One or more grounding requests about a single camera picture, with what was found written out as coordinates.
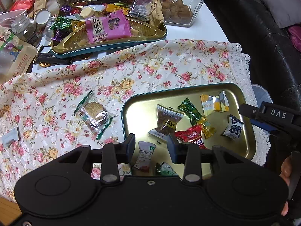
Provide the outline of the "person's right hand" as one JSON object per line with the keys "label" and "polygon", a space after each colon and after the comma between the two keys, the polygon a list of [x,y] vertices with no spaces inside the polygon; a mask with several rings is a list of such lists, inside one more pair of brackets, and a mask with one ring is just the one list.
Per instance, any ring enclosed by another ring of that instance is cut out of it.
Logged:
{"label": "person's right hand", "polygon": [[[287,186],[290,185],[290,175],[292,172],[292,165],[291,165],[291,157],[287,157],[283,164],[281,165],[281,174],[280,177],[286,182]],[[285,216],[288,213],[289,206],[288,202],[285,203],[281,215]]]}

